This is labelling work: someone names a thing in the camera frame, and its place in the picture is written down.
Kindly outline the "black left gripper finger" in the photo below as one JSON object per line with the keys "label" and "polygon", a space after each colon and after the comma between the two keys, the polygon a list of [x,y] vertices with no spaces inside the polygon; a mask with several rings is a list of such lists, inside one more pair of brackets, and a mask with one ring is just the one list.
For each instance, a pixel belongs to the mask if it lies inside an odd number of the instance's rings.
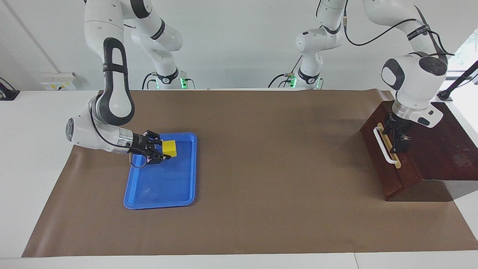
{"label": "black left gripper finger", "polygon": [[384,129],[382,131],[382,134],[385,136],[395,136],[395,124],[396,121],[393,118],[387,118],[384,121]]}
{"label": "black left gripper finger", "polygon": [[393,153],[404,152],[408,149],[411,138],[402,130],[393,131]]}

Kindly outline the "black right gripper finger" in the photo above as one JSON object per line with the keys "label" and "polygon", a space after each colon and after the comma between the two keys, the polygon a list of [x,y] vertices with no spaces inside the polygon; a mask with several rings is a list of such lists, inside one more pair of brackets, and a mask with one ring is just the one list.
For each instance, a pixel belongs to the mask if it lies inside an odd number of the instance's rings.
{"label": "black right gripper finger", "polygon": [[169,160],[170,158],[170,155],[164,154],[159,151],[146,151],[147,165],[160,164],[163,160]]}
{"label": "black right gripper finger", "polygon": [[163,142],[160,137],[160,134],[155,133],[151,130],[147,130],[145,132],[145,136],[148,138],[148,143],[152,143],[154,145],[161,145]]}

